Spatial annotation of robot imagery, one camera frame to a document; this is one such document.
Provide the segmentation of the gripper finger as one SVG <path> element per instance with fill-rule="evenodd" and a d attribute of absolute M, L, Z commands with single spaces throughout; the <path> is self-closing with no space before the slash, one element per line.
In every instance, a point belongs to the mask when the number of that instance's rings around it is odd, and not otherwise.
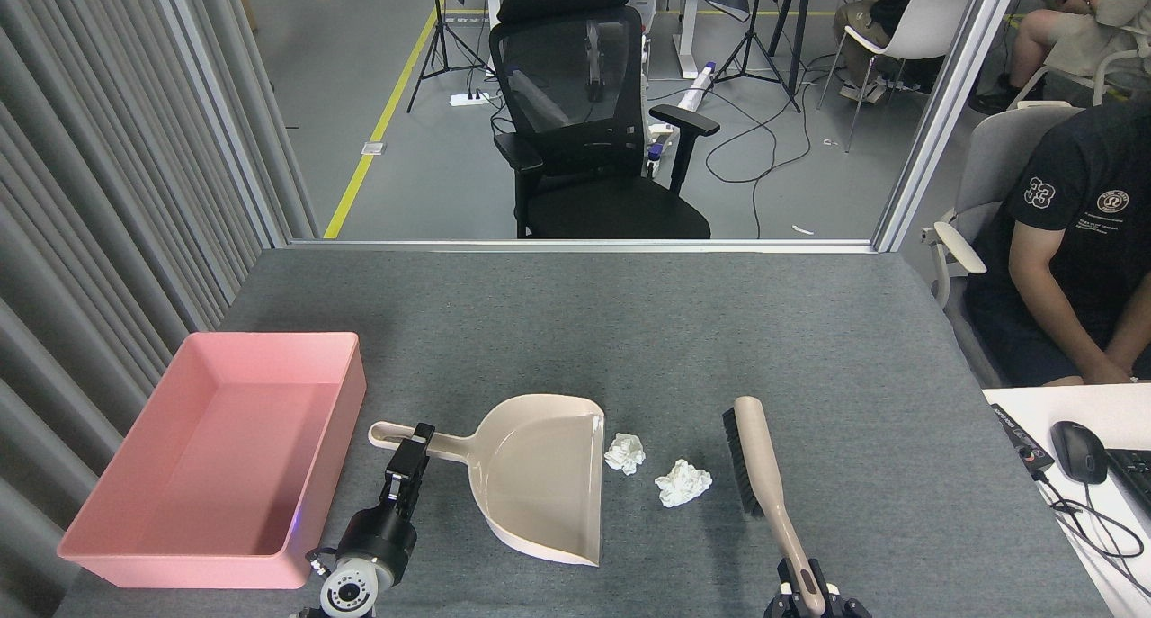
<path fill-rule="evenodd" d="M 777 577 L 780 579 L 780 588 L 773 594 L 773 598 L 765 606 L 765 617 L 792 618 L 798 617 L 795 609 L 794 573 L 788 558 L 782 558 L 777 565 Z"/>
<path fill-rule="evenodd" d="M 823 611 L 820 617 L 871 617 L 861 601 L 843 596 L 834 585 L 826 581 L 818 560 L 809 560 L 809 569 L 823 600 Z"/>

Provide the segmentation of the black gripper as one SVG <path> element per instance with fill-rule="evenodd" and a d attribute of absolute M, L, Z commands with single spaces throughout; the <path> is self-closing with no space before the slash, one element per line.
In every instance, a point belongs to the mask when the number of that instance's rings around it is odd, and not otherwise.
<path fill-rule="evenodd" d="M 368 560 L 382 570 L 388 585 L 403 580 L 418 540 L 412 514 L 434 435 L 434 425 L 419 424 L 411 436 L 402 438 L 384 470 L 384 508 L 366 508 L 351 518 L 336 547 L 338 565 L 346 560 Z"/>

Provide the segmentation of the person's right hand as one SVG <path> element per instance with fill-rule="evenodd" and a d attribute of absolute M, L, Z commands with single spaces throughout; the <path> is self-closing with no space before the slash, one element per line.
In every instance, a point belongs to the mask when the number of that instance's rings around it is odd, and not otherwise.
<path fill-rule="evenodd" d="M 1093 352 L 1074 357 L 1074 363 L 1084 384 L 1119 384 L 1137 381 L 1129 369 L 1114 363 L 1108 354 Z"/>

